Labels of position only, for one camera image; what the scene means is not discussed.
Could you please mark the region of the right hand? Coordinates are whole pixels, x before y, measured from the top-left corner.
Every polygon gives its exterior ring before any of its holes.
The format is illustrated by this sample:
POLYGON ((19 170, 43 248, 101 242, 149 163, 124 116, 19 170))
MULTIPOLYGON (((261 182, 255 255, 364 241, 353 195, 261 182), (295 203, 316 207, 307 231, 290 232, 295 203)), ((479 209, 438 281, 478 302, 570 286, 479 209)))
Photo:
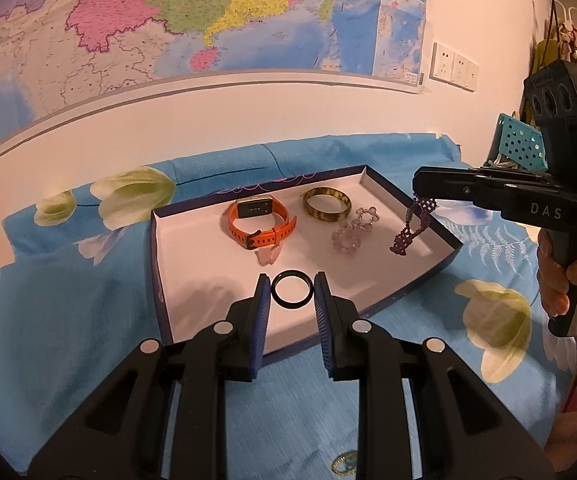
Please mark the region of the right hand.
POLYGON ((542 307, 551 318, 564 315, 570 306, 569 288, 577 286, 577 261, 567 269, 560 266, 553 258, 553 243, 549 234, 543 229, 538 236, 537 256, 542 307))

